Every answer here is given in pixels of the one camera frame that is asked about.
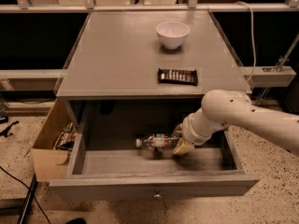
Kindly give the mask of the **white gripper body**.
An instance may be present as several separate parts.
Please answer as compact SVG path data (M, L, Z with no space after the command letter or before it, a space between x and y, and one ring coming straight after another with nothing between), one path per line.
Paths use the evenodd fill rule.
M208 119L203 110L199 109L182 121L182 138L189 144L201 146L211 138L213 133L222 131L228 127L227 123Z

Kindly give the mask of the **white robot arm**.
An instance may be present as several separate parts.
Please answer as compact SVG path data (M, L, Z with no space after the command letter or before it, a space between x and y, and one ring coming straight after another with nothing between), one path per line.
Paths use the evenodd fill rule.
M173 150L183 155L207 142L230 125L246 129L299 156L299 116L261 108L243 92L213 90L204 95L201 108L177 127L181 138Z

